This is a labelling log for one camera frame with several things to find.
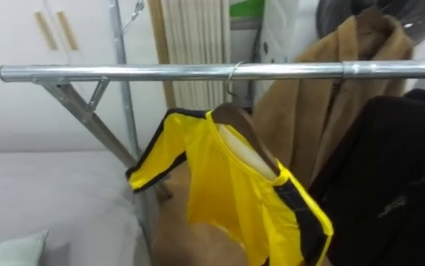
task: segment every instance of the pillow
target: pillow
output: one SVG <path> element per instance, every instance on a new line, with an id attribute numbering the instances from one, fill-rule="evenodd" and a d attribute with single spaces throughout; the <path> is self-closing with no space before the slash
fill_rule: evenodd
<path id="1" fill-rule="evenodd" d="M 48 231 L 0 243 L 0 266 L 38 266 Z"/>

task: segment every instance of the metal hanger hook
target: metal hanger hook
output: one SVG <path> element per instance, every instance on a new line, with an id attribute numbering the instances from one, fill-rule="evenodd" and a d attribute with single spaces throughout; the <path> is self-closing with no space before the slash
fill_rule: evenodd
<path id="1" fill-rule="evenodd" d="M 229 86 L 229 85 L 230 85 L 230 82 L 231 82 L 232 76 L 234 75 L 235 70 L 237 70 L 237 68 L 238 68 L 241 64 L 243 64 L 243 63 L 246 63 L 246 61 L 240 61 L 240 62 L 238 62 L 238 63 L 234 66 L 234 68 L 232 68 L 232 70 L 230 71 L 230 74 L 228 74 L 227 80 L 225 81 L 225 88 L 227 89 L 227 93 L 228 93 L 229 95 L 232 95 L 233 97 L 235 97 L 235 96 L 237 96 L 237 95 L 231 91 L 231 88 L 230 88 L 230 86 Z"/>

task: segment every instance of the hook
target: hook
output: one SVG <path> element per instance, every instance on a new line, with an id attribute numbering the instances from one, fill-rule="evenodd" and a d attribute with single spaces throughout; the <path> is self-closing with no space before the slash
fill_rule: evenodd
<path id="1" fill-rule="evenodd" d="M 135 5 L 135 11 L 130 16 L 130 19 L 122 27 L 123 34 L 126 33 L 132 22 L 142 13 L 143 9 L 145 9 L 145 3 L 143 2 L 143 0 L 137 0 L 137 4 Z"/>
<path id="2" fill-rule="evenodd" d="M 230 90 L 230 87 L 229 87 L 229 85 L 230 85 L 230 81 L 231 81 L 231 79 L 232 79 L 232 75 L 234 74 L 235 70 L 237 70 L 237 68 L 238 68 L 241 64 L 243 64 L 243 63 L 246 63 L 246 61 L 240 61 L 240 62 L 238 62 L 238 63 L 234 66 L 234 68 L 230 71 L 230 74 L 228 74 L 227 80 L 225 81 L 225 88 L 227 89 L 227 93 L 228 93 L 229 95 L 232 95 L 233 97 L 236 97 L 237 95 L 236 95 L 235 93 L 233 93 L 233 92 Z"/>

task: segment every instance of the wooden handle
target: wooden handle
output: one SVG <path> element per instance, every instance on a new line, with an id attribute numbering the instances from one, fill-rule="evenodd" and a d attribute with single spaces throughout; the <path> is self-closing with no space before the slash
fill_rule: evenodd
<path id="1" fill-rule="evenodd" d="M 41 11 L 35 12 L 35 19 L 36 19 L 36 23 L 40 27 L 41 33 L 43 34 L 45 40 L 48 43 L 48 47 L 53 51 L 58 50 L 55 37 L 52 35 L 50 27 L 48 26 L 47 20 L 44 19 Z"/>
<path id="2" fill-rule="evenodd" d="M 59 23 L 61 23 L 61 27 L 63 28 L 64 34 L 66 35 L 67 42 L 69 43 L 69 46 L 71 47 L 71 50 L 77 51 L 78 43 L 76 42 L 76 39 L 74 38 L 74 34 L 72 34 L 71 26 L 69 25 L 69 22 L 67 21 L 66 15 L 64 15 L 63 11 L 56 12 L 56 15 L 59 19 Z"/>

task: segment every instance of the green label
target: green label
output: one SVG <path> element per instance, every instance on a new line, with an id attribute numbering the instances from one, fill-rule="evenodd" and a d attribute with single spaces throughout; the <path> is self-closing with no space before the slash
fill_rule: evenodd
<path id="1" fill-rule="evenodd" d="M 230 17 L 263 17 L 265 0 L 245 0 L 230 6 Z"/>

